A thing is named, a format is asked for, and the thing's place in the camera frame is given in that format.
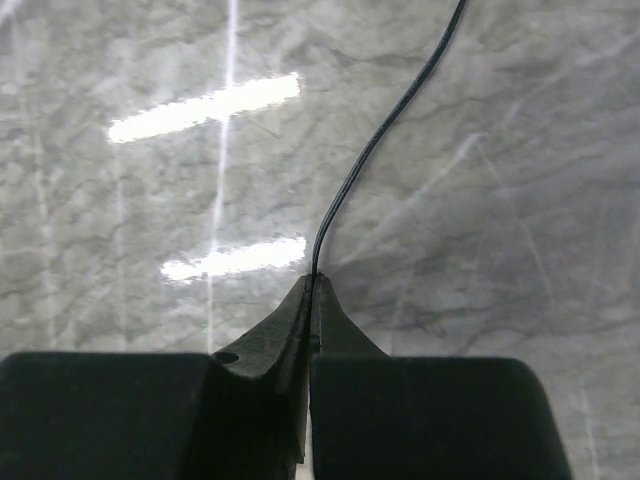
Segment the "small hole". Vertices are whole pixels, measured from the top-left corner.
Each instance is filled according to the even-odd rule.
[[[213,354],[213,358],[223,365],[227,365],[229,363],[237,362],[240,357],[232,352],[216,352]]]

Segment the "gray marble countertop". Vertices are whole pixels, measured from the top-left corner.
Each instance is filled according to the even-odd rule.
[[[264,318],[453,8],[0,2],[0,354]],[[471,1],[322,257],[387,352],[528,362],[576,479],[640,472],[639,127],[637,2]]]

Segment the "black wire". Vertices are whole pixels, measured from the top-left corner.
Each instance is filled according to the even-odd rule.
[[[409,86],[407,91],[404,93],[404,95],[402,95],[402,97],[400,98],[400,101],[396,104],[395,107],[393,107],[389,115],[387,115],[387,118],[385,118],[384,122],[382,122],[382,124],[375,131],[375,133],[373,134],[373,136],[371,137],[367,145],[364,147],[364,150],[362,150],[362,153],[360,153],[360,156],[356,160],[355,164],[351,168],[349,175],[347,175],[347,178],[342,183],[342,186],[340,187],[340,190],[338,190],[338,193],[333,199],[333,202],[331,202],[331,206],[329,207],[329,210],[327,210],[327,213],[322,219],[322,223],[320,224],[320,228],[318,229],[318,234],[316,235],[316,241],[313,245],[313,256],[311,260],[312,281],[315,281],[318,275],[318,261],[320,260],[320,248],[322,247],[322,242],[324,240],[325,235],[327,234],[327,231],[329,230],[329,225],[333,221],[333,218],[336,216],[336,213],[340,208],[340,205],[342,205],[342,202],[344,201],[345,197],[349,193],[349,190],[351,189],[353,182],[355,182],[356,177],[360,173],[360,170],[362,170],[362,167],[364,166],[365,162],[369,159],[369,155],[371,155],[371,152],[378,145],[378,142],[380,142],[380,139],[384,136],[387,130],[389,130],[389,127],[391,127],[393,122],[395,122],[395,120],[402,113],[405,107],[411,102],[411,100],[413,99],[415,94],[418,92],[420,87],[433,73],[433,70],[435,69],[436,65],[440,61],[440,58],[442,57],[443,53],[447,49],[447,46],[451,42],[451,38],[453,37],[456,27],[458,26],[460,17],[462,16],[462,12],[464,11],[464,7],[466,6],[466,3],[467,3],[467,0],[460,0],[458,2],[458,5],[456,6],[455,11],[453,12],[453,16],[451,17],[451,20],[449,20],[447,29],[445,30],[444,35],[440,39],[438,46],[436,47],[433,54],[431,55],[431,58],[429,58],[425,66],[422,67],[422,70],[420,70],[420,73],[418,74],[418,76],[411,83],[411,85]]]

